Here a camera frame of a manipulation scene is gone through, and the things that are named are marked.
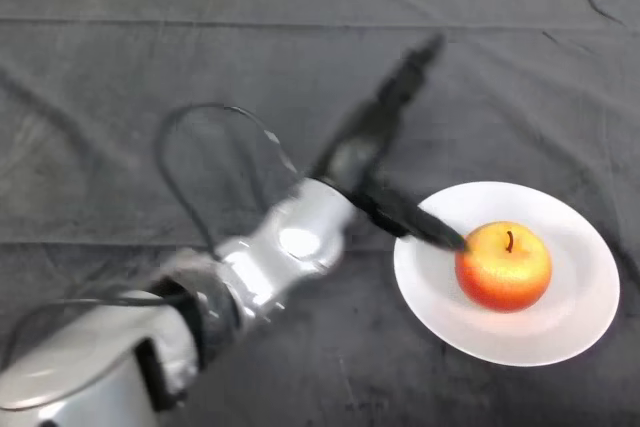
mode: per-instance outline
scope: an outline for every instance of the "plate rim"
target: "plate rim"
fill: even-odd
[[[404,291],[404,288],[403,288],[403,283],[398,278],[398,271],[399,271],[399,268],[398,268],[398,255],[399,255],[398,251],[400,250],[400,248],[408,248],[408,247],[406,247],[406,243],[407,243],[406,240],[398,238],[398,239],[396,239],[396,241],[394,243],[394,247],[393,247],[393,269],[394,269],[396,285],[398,287],[398,290],[400,291],[400,294],[402,295],[402,298],[403,298],[406,306],[411,311],[412,315],[414,315],[425,328],[427,328],[429,331],[431,331],[441,341],[446,342],[448,345],[454,347],[455,349],[458,349],[461,352],[464,352],[467,355],[470,355],[471,357],[475,357],[475,358],[483,360],[485,362],[491,362],[491,363],[497,364],[497,365],[506,365],[506,366],[510,366],[510,367],[541,367],[541,366],[545,366],[545,365],[553,365],[553,364],[557,364],[557,363],[560,363],[560,362],[564,362],[565,360],[569,360],[569,359],[571,359],[573,357],[576,357],[576,356],[582,354],[583,352],[589,350],[591,347],[593,347],[596,344],[596,342],[598,342],[604,336],[604,334],[607,332],[607,330],[609,330],[609,327],[611,327],[611,324],[613,323],[613,320],[615,319],[615,316],[616,316],[616,314],[618,312],[618,308],[620,306],[620,272],[619,272],[618,264],[616,263],[615,257],[613,256],[613,253],[611,252],[611,249],[609,248],[609,245],[607,244],[607,242],[604,240],[604,238],[602,237],[600,232],[598,232],[598,229],[596,229],[593,226],[593,224],[591,222],[589,222],[589,220],[587,220],[580,212],[578,212],[576,209],[574,209],[572,206],[570,206],[566,202],[563,202],[562,200],[552,196],[551,194],[543,192],[541,190],[534,189],[534,188],[528,187],[526,185],[515,184],[515,183],[512,183],[512,182],[502,182],[502,181],[493,181],[493,180],[479,180],[479,181],[462,182],[462,183],[459,183],[459,184],[454,184],[454,185],[451,185],[449,187],[445,187],[443,189],[440,189],[440,190],[432,193],[431,195],[429,195],[428,197],[426,197],[425,199],[420,201],[418,203],[418,207],[422,208],[424,203],[427,202],[431,197],[433,197],[433,196],[435,196],[435,195],[437,195],[437,194],[439,194],[441,192],[444,192],[446,190],[453,189],[453,188],[456,188],[456,187],[461,187],[461,186],[477,185],[477,184],[507,185],[507,186],[510,186],[510,187],[516,187],[516,188],[519,188],[519,189],[525,189],[525,190],[533,191],[533,192],[536,192],[538,194],[542,194],[544,196],[550,197],[551,199],[553,199],[553,200],[555,200],[557,202],[560,202],[566,208],[568,208],[571,211],[573,211],[584,222],[586,222],[591,229],[593,229],[593,231],[597,235],[597,238],[602,242],[602,244],[603,244],[608,256],[611,258],[611,262],[612,262],[612,265],[614,267],[613,271],[615,273],[615,280],[616,280],[616,282],[614,283],[614,286],[615,286],[615,302],[613,302],[613,307],[611,308],[610,312],[607,313],[607,316],[606,316],[606,320],[607,321],[603,322],[602,323],[602,328],[597,330],[597,335],[594,335],[594,340],[593,341],[585,343],[580,348],[572,350],[570,353],[567,353],[567,354],[565,354],[563,356],[557,357],[554,360],[548,360],[548,361],[524,361],[524,362],[504,362],[504,361],[497,360],[495,358],[491,358],[490,356],[473,353],[473,352],[469,351],[466,347],[462,347],[462,346],[458,345],[457,342],[451,342],[447,338],[447,336],[443,335],[441,332],[438,331],[439,329],[433,329],[431,326],[427,325],[427,323],[425,323],[425,321],[420,317],[420,315],[418,315],[418,313],[413,309],[413,307],[411,306],[411,304],[407,300],[407,295],[405,294],[405,291]]]

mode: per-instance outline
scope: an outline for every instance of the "gray tablecloth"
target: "gray tablecloth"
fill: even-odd
[[[171,108],[245,107],[304,170],[402,52],[440,30],[446,54],[386,172],[416,200],[503,180],[574,206],[618,262],[610,330],[544,368],[462,354],[407,311],[392,239],[361,222],[339,271],[300,289],[171,421],[640,424],[639,26],[638,0],[0,0],[2,332],[38,301],[139,280],[197,243],[151,163]],[[218,238],[248,232],[293,179],[244,119],[187,124],[174,169]]]

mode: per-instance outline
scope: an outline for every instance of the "apple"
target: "apple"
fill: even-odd
[[[500,312],[525,309],[540,299],[551,281],[551,256],[525,226],[492,222],[467,236],[456,254],[456,277],[465,294]]]

